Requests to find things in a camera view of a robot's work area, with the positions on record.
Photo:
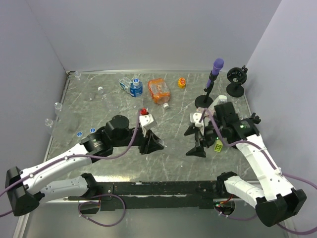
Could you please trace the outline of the blue Pocari bottle cap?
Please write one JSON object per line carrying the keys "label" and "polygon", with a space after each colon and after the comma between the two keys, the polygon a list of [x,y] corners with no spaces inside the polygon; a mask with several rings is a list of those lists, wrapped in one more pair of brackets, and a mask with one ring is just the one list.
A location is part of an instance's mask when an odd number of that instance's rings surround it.
{"label": "blue Pocari bottle cap", "polygon": [[81,131],[77,132],[76,134],[77,137],[82,137],[83,136],[83,133]]}

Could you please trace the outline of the clear bottle small white cap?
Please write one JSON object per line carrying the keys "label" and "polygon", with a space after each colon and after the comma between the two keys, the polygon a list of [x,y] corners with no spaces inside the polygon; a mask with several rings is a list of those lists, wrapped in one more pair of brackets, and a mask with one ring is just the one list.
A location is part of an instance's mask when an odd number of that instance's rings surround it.
{"label": "clear bottle small white cap", "polygon": [[83,99],[85,101],[94,100],[95,90],[94,90],[89,78],[78,71],[74,72],[74,77],[75,77],[74,82],[76,84],[76,87],[80,91],[80,93],[82,94]]}

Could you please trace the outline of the clear Pocari bottle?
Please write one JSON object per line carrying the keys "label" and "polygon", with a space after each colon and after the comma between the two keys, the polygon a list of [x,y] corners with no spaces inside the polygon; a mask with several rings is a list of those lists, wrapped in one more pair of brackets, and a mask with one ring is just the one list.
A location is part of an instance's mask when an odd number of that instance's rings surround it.
{"label": "clear Pocari bottle", "polygon": [[56,102],[54,104],[54,109],[55,109],[55,114],[56,116],[59,118],[61,117],[61,114],[63,112],[63,104],[61,104],[60,102]]}

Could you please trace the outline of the clear bottle front white cap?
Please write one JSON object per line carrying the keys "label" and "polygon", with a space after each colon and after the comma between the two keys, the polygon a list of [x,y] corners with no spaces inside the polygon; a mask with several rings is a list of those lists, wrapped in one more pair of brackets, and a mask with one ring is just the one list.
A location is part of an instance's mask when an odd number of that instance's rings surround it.
{"label": "clear bottle front white cap", "polygon": [[57,127],[57,120],[45,119],[45,128],[50,136],[54,136]]}

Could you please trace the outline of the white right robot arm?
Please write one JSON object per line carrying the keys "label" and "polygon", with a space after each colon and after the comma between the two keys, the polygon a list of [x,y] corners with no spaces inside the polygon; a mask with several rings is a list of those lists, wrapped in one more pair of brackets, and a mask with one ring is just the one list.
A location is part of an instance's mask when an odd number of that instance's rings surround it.
{"label": "white right robot arm", "polygon": [[195,136],[195,147],[188,156],[206,157],[205,148],[216,140],[228,147],[238,149],[248,161],[261,187],[256,187],[240,178],[234,172],[225,172],[217,177],[215,191],[221,197],[235,195],[251,205],[267,227],[295,216],[307,196],[302,189],[296,189],[277,166],[256,127],[259,116],[240,119],[231,102],[218,104],[211,112],[203,109],[190,113],[189,127],[185,135]]}

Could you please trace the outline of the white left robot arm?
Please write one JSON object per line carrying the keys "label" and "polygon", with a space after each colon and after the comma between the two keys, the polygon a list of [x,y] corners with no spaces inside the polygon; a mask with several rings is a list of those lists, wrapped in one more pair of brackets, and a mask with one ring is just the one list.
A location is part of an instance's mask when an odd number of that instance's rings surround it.
{"label": "white left robot arm", "polygon": [[[42,203],[67,196],[93,199],[98,187],[91,174],[69,180],[59,180],[59,177],[99,160],[119,158],[132,146],[138,147],[142,155],[162,150],[160,138],[151,130],[156,124],[152,114],[138,113],[136,126],[129,128],[129,119],[116,115],[105,126],[54,158],[27,169],[12,167],[6,172],[4,190],[11,213],[22,216]],[[114,156],[115,147],[125,147],[125,150]]]}

